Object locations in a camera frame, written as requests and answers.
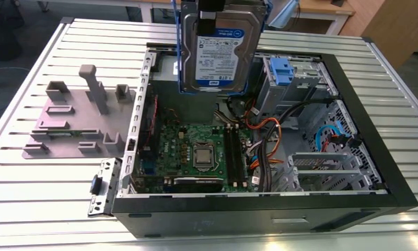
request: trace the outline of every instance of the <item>metal bracket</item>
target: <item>metal bracket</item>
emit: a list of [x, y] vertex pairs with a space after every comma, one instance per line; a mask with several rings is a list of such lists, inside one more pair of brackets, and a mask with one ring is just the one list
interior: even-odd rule
[[100, 170], [92, 181], [92, 201], [88, 217], [114, 217], [114, 200], [118, 194], [119, 173], [123, 160], [120, 158], [104, 159]]

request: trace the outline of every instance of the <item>metal table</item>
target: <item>metal table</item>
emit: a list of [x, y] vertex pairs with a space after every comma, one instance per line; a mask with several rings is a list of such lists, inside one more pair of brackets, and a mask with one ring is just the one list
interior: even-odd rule
[[[88, 190], [102, 159], [22, 157], [48, 98], [44, 90], [54, 80], [84, 88], [78, 76], [82, 64], [98, 66], [96, 75], [107, 88], [128, 84], [136, 89], [146, 43], [175, 42], [175, 37], [172, 25], [86, 19], [60, 24], [0, 120], [0, 247], [418, 250], [418, 208], [341, 233], [187, 239], [136, 240], [115, 218], [87, 218]], [[337, 55], [418, 199], [418, 101], [376, 46], [355, 37], [265, 32], [260, 48]]]

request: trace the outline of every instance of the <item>gray plastic part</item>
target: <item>gray plastic part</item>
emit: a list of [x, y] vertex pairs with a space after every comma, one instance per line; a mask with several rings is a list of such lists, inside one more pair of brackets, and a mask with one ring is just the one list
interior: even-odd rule
[[36, 130], [30, 134], [30, 136], [36, 140], [36, 141], [47, 141], [51, 140], [51, 137], [47, 132], [38, 132]]
[[120, 102], [120, 103], [134, 102], [134, 98], [131, 95], [131, 89], [130, 89], [128, 85], [116, 85], [115, 94], [116, 94], [118, 102]]
[[70, 89], [64, 81], [51, 81], [46, 92], [51, 101], [67, 101], [66, 94], [70, 93]]
[[[112, 152], [108, 151], [103, 140], [106, 133], [112, 137], [119, 133], [119, 137], [127, 139], [134, 102], [118, 102], [115, 90], [108, 90], [107, 105], [110, 113], [102, 115], [95, 103], [90, 102], [86, 91], [71, 90], [64, 95], [67, 101], [58, 102], [58, 105], [71, 105], [75, 113], [47, 113], [47, 108], [55, 106], [54, 101], [48, 100], [36, 124], [39, 125], [42, 121], [44, 123], [68, 121], [70, 129], [36, 127], [31, 134], [30, 144], [43, 143], [47, 146], [47, 151], [28, 149], [23, 153], [24, 158], [116, 157], [124, 155], [123, 140], [123, 144], [116, 144], [115, 147], [110, 146], [111, 150], [115, 150]], [[135, 90], [131, 90], [131, 96], [136, 96]], [[99, 152], [83, 153], [79, 149], [80, 142], [96, 142]]]
[[60, 114], [60, 113], [75, 113], [75, 108], [72, 106], [50, 106], [46, 110], [48, 114]]
[[119, 153], [120, 151], [124, 151], [126, 142], [123, 141], [122, 135], [116, 133], [114, 141], [110, 134], [106, 133], [104, 146], [111, 153]]
[[78, 149], [84, 155], [91, 153], [99, 153], [100, 151], [98, 142], [92, 141], [79, 142]]
[[84, 129], [86, 131], [90, 130], [90, 132], [83, 132], [83, 136], [88, 140], [95, 140], [95, 139], [102, 139], [103, 138], [103, 133], [99, 129]]
[[110, 109], [107, 106], [107, 92], [103, 82], [96, 80], [96, 66], [92, 64], [83, 64], [79, 70], [79, 75], [87, 80], [88, 87], [91, 88], [91, 95], [94, 97], [100, 114], [108, 114]]
[[67, 122], [67, 120], [62, 120], [62, 121], [42, 121], [39, 123], [39, 128], [42, 129], [68, 129], [70, 128], [70, 124]]
[[24, 146], [23, 151], [28, 154], [47, 154], [50, 149], [43, 143], [31, 143]]

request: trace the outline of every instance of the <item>expansion slot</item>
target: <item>expansion slot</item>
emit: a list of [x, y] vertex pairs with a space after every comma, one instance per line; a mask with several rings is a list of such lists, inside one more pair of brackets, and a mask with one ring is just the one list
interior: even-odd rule
[[239, 128], [226, 127], [226, 158], [228, 170], [228, 184], [231, 186], [243, 186], [245, 181], [245, 172], [243, 164], [243, 145], [240, 142]]
[[231, 140], [234, 151], [234, 164], [236, 169], [236, 181], [238, 185], [243, 186], [243, 183], [245, 181], [245, 171], [243, 162], [243, 144], [240, 142], [239, 128], [232, 129]]
[[232, 186], [236, 182], [236, 169], [234, 164], [234, 156], [232, 156], [232, 128], [231, 126], [226, 127], [226, 131], [223, 134], [226, 140], [226, 159], [227, 159], [227, 171], [228, 171], [228, 184]]

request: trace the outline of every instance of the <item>wire bundle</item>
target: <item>wire bundle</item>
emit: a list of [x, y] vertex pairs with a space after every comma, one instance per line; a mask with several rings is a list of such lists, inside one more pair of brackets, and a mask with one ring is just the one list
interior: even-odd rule
[[[327, 99], [311, 99], [307, 101], [303, 101], [293, 105], [280, 116], [279, 120], [276, 123], [283, 124], [284, 121], [305, 106], [309, 104], [329, 104], [336, 100], [336, 98], [327, 98]], [[261, 168], [261, 178], [260, 179], [260, 184], [259, 184], [259, 189], [260, 191], [269, 192], [272, 191], [272, 169], [271, 169], [271, 161], [268, 159], [267, 155], [267, 142], [268, 139], [271, 138], [273, 131], [276, 130], [276, 127], [271, 127], [267, 135], [263, 139], [263, 143], [259, 148], [259, 165]]]

